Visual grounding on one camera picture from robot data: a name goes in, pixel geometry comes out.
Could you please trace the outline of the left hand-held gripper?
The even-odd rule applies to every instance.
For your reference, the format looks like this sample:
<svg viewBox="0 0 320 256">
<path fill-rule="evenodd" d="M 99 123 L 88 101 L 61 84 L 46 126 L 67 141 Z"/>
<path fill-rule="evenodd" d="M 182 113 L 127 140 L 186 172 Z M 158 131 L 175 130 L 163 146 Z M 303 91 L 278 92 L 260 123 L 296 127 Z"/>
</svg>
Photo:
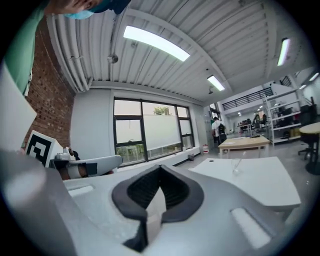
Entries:
<svg viewBox="0 0 320 256">
<path fill-rule="evenodd" d="M 56 139 L 35 130 L 29 136 L 25 152 L 44 167 L 57 170 L 63 180 L 79 179 L 79 165 L 85 165 L 87 174 L 105 174 L 123 163 L 120 155 L 76 160 L 70 147 L 62 147 Z"/>
</svg>

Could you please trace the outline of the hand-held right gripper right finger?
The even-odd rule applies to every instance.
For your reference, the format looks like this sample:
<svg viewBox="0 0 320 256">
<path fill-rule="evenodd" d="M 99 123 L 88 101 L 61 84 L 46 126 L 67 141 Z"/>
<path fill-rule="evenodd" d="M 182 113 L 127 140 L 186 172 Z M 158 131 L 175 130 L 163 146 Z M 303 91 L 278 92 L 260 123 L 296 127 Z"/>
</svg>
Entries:
<svg viewBox="0 0 320 256">
<path fill-rule="evenodd" d="M 172 170 L 197 182 L 204 193 L 187 220 L 164 223 L 146 256 L 268 256 L 279 246 L 284 222 L 236 186 L 187 169 Z"/>
</svg>

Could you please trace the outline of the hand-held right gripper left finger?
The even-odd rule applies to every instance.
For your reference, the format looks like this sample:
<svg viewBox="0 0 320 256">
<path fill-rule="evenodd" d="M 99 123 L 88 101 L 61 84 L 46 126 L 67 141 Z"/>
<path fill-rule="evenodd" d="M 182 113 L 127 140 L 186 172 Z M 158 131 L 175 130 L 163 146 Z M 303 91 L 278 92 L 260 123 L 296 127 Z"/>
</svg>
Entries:
<svg viewBox="0 0 320 256">
<path fill-rule="evenodd" d="M 161 167 L 66 181 L 67 222 L 75 254 L 162 256 L 161 239 L 149 241 L 147 210 L 160 189 Z"/>
</svg>

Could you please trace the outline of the clear wine glass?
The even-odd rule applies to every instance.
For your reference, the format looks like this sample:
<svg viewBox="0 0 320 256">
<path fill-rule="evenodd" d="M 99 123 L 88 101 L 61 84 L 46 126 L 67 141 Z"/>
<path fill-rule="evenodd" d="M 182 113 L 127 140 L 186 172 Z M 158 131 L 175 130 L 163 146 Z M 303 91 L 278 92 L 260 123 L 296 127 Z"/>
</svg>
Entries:
<svg viewBox="0 0 320 256">
<path fill-rule="evenodd" d="M 232 167 L 232 174 L 235 176 L 238 176 L 242 173 L 242 170 L 240 169 L 240 165 L 242 163 L 241 158 L 235 158 L 231 161 L 231 167 Z"/>
</svg>

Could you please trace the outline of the person's left hand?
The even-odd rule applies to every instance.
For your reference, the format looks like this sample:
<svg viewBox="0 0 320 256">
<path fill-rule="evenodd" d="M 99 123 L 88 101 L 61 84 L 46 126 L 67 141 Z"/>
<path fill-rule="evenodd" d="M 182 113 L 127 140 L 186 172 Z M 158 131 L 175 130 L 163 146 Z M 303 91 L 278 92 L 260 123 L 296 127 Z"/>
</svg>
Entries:
<svg viewBox="0 0 320 256">
<path fill-rule="evenodd" d="M 88 174 L 87 168 L 83 164 L 73 165 L 69 168 L 61 167 L 58 168 L 57 171 L 59 172 L 62 180 L 74 180 L 74 179 L 82 179 L 82 178 L 91 178 L 91 177 L 99 177 L 99 176 L 106 176 L 114 174 L 113 170 L 109 170 L 104 173 L 100 174 Z"/>
</svg>

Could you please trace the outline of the black framed window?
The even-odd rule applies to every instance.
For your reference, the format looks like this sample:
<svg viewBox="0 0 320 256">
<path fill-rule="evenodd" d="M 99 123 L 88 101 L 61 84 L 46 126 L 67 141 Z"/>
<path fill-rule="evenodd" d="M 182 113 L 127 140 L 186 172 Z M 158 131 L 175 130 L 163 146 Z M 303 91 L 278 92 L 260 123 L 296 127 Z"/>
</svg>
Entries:
<svg viewBox="0 0 320 256">
<path fill-rule="evenodd" d="M 176 116 L 180 143 L 147 150 L 144 115 Z M 173 156 L 195 146 L 189 107 L 152 100 L 116 97 L 113 136 L 115 153 L 122 157 L 125 167 Z"/>
</svg>

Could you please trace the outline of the white roller blind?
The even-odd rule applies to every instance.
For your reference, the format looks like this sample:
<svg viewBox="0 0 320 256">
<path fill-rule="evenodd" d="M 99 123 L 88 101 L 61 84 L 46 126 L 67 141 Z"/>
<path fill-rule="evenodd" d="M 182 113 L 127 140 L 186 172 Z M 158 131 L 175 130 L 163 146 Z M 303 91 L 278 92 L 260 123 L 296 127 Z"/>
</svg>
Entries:
<svg viewBox="0 0 320 256">
<path fill-rule="evenodd" d="M 176 116 L 146 114 L 143 116 L 143 123 L 148 151 L 181 142 Z"/>
</svg>

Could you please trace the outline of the white rectangular table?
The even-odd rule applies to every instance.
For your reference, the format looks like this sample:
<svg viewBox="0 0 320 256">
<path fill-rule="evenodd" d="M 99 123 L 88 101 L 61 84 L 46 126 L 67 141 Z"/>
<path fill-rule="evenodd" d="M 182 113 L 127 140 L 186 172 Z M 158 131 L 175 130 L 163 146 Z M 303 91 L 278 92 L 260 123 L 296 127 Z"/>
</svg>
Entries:
<svg viewBox="0 0 320 256">
<path fill-rule="evenodd" d="M 297 188 L 278 157 L 248 158 L 232 173 L 233 159 L 207 158 L 190 171 L 228 182 L 287 220 L 301 205 Z"/>
</svg>

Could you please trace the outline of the wooden rectangular table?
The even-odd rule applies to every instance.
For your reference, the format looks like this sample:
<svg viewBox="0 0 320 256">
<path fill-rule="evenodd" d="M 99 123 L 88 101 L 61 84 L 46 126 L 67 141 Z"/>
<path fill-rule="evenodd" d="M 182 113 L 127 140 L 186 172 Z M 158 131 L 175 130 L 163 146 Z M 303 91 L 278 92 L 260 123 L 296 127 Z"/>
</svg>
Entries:
<svg viewBox="0 0 320 256">
<path fill-rule="evenodd" d="M 224 152 L 227 158 L 230 156 L 230 151 L 235 150 L 247 150 L 247 149 L 258 149 L 258 158 L 261 157 L 261 151 L 264 149 L 264 157 L 269 157 L 269 145 L 270 141 L 264 136 L 252 136 L 252 137 L 238 137 L 228 138 L 222 142 L 219 148 L 219 157 L 224 157 Z"/>
</svg>

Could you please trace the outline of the white ceiling pipe run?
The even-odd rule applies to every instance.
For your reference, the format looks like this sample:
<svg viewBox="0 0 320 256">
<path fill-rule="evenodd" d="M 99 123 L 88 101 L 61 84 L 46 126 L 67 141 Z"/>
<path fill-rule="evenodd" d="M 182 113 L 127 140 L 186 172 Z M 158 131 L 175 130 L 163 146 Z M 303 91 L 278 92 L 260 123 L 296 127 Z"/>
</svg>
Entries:
<svg viewBox="0 0 320 256">
<path fill-rule="evenodd" d="M 77 20 L 63 15 L 48 15 L 47 28 L 61 70 L 75 93 L 90 90 L 93 77 L 88 77 L 85 61 L 90 59 L 92 18 Z"/>
</svg>

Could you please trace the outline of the white metal shelf rack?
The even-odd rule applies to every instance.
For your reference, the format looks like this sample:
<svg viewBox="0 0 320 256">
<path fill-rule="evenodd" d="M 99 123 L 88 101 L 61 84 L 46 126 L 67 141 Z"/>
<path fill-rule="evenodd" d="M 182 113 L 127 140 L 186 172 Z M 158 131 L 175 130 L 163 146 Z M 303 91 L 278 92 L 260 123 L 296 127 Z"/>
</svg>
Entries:
<svg viewBox="0 0 320 256">
<path fill-rule="evenodd" d="M 302 126 L 301 108 L 304 105 L 299 90 L 281 89 L 277 84 L 271 85 L 270 90 L 272 95 L 263 97 L 268 139 L 273 146 L 299 139 L 298 128 Z"/>
</svg>

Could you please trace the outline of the black mezzanine railing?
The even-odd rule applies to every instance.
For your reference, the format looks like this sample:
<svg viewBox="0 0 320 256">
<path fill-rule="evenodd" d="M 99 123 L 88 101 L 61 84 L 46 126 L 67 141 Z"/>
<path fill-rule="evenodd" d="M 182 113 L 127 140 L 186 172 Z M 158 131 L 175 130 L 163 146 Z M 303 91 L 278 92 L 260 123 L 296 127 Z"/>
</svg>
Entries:
<svg viewBox="0 0 320 256">
<path fill-rule="evenodd" d="M 223 109 L 229 110 L 232 108 L 236 108 L 245 104 L 249 104 L 258 100 L 262 100 L 264 97 L 273 96 L 273 91 L 271 87 L 264 88 L 262 90 L 247 94 L 245 96 L 236 98 L 234 100 L 228 101 L 222 104 Z"/>
</svg>

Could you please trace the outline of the long ceiling light panel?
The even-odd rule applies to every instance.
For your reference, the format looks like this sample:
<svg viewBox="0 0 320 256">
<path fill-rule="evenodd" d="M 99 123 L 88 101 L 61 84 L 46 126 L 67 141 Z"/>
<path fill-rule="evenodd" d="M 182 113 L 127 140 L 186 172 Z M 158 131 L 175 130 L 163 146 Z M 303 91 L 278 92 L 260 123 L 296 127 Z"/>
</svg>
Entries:
<svg viewBox="0 0 320 256">
<path fill-rule="evenodd" d="M 174 43 L 166 40 L 161 36 L 140 28 L 127 25 L 124 30 L 123 37 L 157 48 L 182 62 L 186 61 L 190 57 L 189 53 L 187 53 Z"/>
<path fill-rule="evenodd" d="M 219 80 L 214 76 L 211 75 L 207 78 L 207 80 L 218 90 L 218 91 L 224 91 L 224 86 L 219 82 Z"/>
<path fill-rule="evenodd" d="M 282 40 L 280 54 L 279 54 L 278 61 L 277 61 L 278 67 L 282 66 L 285 63 L 285 61 L 287 59 L 288 51 L 290 48 L 290 43 L 291 43 L 290 38 L 284 38 Z"/>
</svg>

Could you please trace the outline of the round wooden table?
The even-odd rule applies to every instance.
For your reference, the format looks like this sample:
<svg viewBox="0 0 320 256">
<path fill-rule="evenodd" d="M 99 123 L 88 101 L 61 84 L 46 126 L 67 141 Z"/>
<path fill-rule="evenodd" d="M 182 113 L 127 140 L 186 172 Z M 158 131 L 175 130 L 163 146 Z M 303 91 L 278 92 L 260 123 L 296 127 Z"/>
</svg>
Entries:
<svg viewBox="0 0 320 256">
<path fill-rule="evenodd" d="M 312 175 L 320 176 L 320 122 L 305 125 L 299 131 L 301 140 L 308 145 L 310 152 L 305 169 Z"/>
</svg>

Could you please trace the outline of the person's green shirt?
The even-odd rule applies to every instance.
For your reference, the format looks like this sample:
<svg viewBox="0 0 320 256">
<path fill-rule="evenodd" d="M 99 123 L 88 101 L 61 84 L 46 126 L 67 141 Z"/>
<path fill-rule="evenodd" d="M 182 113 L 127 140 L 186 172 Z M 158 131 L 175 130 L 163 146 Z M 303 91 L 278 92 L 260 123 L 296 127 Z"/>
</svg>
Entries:
<svg viewBox="0 0 320 256">
<path fill-rule="evenodd" d="M 7 69 L 22 94 L 25 93 L 30 82 L 35 55 L 36 31 L 39 22 L 44 17 L 44 11 L 49 1 L 42 1 L 29 15 L 14 36 L 4 55 Z"/>
</svg>

